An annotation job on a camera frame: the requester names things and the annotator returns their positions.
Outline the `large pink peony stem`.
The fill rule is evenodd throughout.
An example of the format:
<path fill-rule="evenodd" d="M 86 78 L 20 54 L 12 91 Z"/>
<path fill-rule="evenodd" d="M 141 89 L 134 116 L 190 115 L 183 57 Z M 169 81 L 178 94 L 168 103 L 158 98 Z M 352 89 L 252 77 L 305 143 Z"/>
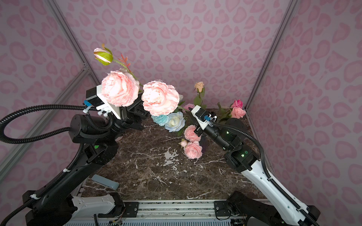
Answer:
<path fill-rule="evenodd" d="M 130 70 L 128 58 L 121 55 L 120 58 L 114 58 L 111 50 L 102 45 L 101 48 L 95 48 L 94 57 L 102 65 L 108 66 L 111 63 L 117 63 L 121 69 L 111 71 L 102 80 L 101 94 L 105 100 L 118 107 L 131 106 L 138 98 L 140 91 L 140 82 Z"/>

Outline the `pink rose stem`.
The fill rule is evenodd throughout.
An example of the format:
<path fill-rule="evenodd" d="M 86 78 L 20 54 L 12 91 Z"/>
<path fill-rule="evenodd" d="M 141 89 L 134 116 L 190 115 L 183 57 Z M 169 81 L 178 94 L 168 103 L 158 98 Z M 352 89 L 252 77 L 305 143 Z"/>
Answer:
<path fill-rule="evenodd" d="M 226 121 L 230 118 L 240 119 L 246 115 L 246 111 L 242 107 L 234 107 L 233 109 L 227 111 L 221 116 L 220 122 Z"/>

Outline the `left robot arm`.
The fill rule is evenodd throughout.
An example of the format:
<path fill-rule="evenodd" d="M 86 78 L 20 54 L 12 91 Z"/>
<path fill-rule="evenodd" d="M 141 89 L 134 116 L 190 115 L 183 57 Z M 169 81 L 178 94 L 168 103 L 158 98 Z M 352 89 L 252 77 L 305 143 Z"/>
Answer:
<path fill-rule="evenodd" d="M 131 106 L 121 107 L 120 116 L 117 119 L 113 113 L 108 114 L 108 123 L 89 114 L 74 116 L 69 134 L 72 141 L 80 145 L 79 149 L 70 164 L 44 188 L 23 194 L 24 205 L 31 209 L 25 216 L 28 226 L 63 226 L 82 213 L 99 217 L 121 215 L 125 207 L 119 195 L 97 201 L 95 210 L 90 204 L 76 202 L 71 195 L 85 179 L 116 156 L 116 139 L 125 130 L 143 130 L 142 120 L 149 113 L 143 109 L 141 98 L 137 98 Z"/>

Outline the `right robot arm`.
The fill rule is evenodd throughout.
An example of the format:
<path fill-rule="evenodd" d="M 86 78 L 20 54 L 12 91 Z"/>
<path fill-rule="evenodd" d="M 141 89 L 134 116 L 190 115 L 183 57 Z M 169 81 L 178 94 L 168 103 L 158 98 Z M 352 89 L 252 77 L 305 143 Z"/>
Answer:
<path fill-rule="evenodd" d="M 268 170 L 261 144 L 246 130 L 212 121 L 208 116 L 198 120 L 199 128 L 226 151 L 224 159 L 236 172 L 250 180 L 270 204 L 249 199 L 241 192 L 228 198 L 230 213 L 246 214 L 268 226 L 316 226 L 320 211 L 298 200 Z"/>

